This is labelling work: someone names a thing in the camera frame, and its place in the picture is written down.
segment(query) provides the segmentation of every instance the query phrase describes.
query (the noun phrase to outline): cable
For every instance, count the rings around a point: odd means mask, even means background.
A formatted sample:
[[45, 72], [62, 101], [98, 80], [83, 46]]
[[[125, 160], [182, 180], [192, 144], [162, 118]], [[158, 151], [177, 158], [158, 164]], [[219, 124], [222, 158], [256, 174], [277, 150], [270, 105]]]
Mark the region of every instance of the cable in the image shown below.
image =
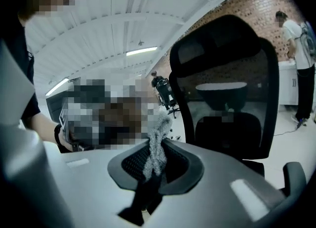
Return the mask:
[[297, 124], [297, 126], [296, 126], [296, 128], [295, 128], [294, 131], [286, 131], [286, 132], [283, 132], [283, 133], [280, 133], [280, 134], [276, 134], [276, 135], [273, 135], [273, 136], [280, 136], [280, 135], [283, 135], [283, 134], [285, 134], [285, 133], [295, 132], [295, 131], [298, 130], [298, 128], [301, 127], [302, 124], [303, 124], [303, 120], [301, 119], [301, 120], [299, 121], [299, 123]]
[[291, 132], [295, 132], [295, 131], [297, 131], [297, 129], [295, 129], [294, 131], [286, 131], [286, 132], [283, 132], [281, 134], [276, 134], [276, 135], [273, 135], [273, 136], [280, 136], [280, 135], [283, 135], [285, 133], [291, 133]]

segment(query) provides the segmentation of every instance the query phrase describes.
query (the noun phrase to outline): white t-shirt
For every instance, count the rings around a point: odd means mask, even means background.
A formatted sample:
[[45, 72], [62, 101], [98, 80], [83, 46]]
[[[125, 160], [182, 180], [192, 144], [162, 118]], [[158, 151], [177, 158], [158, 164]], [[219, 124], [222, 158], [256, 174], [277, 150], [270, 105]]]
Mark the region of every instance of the white t-shirt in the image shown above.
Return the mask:
[[314, 60], [303, 47], [299, 37], [302, 34], [302, 28], [293, 20], [287, 20], [282, 27], [283, 37], [286, 41], [290, 38], [294, 39], [296, 44], [295, 61], [297, 69], [306, 69], [313, 66]]

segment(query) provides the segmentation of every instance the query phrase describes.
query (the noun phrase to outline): man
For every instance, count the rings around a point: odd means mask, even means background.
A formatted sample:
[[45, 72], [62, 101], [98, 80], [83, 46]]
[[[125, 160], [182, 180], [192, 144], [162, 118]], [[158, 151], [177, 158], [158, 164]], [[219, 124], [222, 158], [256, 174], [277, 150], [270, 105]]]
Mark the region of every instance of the man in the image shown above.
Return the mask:
[[[29, 57], [25, 39], [24, 27], [35, 15], [56, 11], [58, 6], [68, 5], [70, 0], [10, 0], [7, 2], [7, 11], [2, 17], [1, 38], [4, 39], [12, 56], [22, 71], [33, 83], [34, 58]], [[56, 143], [60, 150], [73, 150], [72, 145], [65, 141], [63, 132], [55, 136], [57, 123], [40, 113], [36, 95], [29, 101], [22, 121], [26, 128], [38, 133], [43, 141]]]
[[308, 48], [302, 44], [301, 26], [290, 20], [282, 11], [276, 13], [276, 22], [282, 28], [284, 40], [290, 44], [287, 57], [295, 60], [297, 68], [298, 110], [296, 115], [292, 115], [292, 120], [306, 125], [313, 106], [315, 61], [311, 58]]
[[162, 76], [157, 76], [157, 71], [152, 72], [152, 73], [151, 73], [151, 76], [153, 77], [153, 80], [152, 80], [152, 87], [153, 87], [153, 88], [156, 88], [157, 83], [158, 83], [160, 80], [164, 79]]

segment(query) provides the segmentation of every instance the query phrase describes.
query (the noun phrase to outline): black mesh vent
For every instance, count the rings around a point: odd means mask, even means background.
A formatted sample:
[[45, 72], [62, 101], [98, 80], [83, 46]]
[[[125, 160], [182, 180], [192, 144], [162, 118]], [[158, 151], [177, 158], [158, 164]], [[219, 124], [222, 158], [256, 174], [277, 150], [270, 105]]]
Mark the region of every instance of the black mesh vent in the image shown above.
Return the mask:
[[[170, 183], [178, 179], [188, 170], [189, 161], [186, 157], [169, 146], [162, 144], [162, 147], [167, 157], [167, 165], [164, 172], [167, 183]], [[122, 162], [122, 168], [136, 180], [143, 181], [145, 179], [143, 169], [149, 155], [148, 145], [135, 152], [133, 155], [125, 158]]]
[[136, 180], [144, 180], [145, 176], [143, 175], [143, 169], [149, 154], [149, 146], [141, 148], [139, 151], [122, 161], [122, 168]]
[[167, 157], [167, 165], [165, 168], [167, 183], [170, 183], [184, 175], [188, 170], [189, 160], [167, 145], [162, 145], [162, 147]]

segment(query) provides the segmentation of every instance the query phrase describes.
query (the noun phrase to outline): gray fuzzy cloth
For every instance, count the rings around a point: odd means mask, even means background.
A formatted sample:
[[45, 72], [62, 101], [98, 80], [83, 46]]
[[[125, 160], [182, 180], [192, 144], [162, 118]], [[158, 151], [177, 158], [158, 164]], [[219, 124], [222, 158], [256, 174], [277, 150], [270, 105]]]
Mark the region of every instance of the gray fuzzy cloth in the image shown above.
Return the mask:
[[150, 155], [143, 170], [146, 181], [151, 178], [153, 170], [159, 176], [166, 166], [167, 158], [161, 146], [161, 141], [167, 137], [171, 126], [172, 119], [165, 112], [160, 112], [156, 123], [148, 131]]

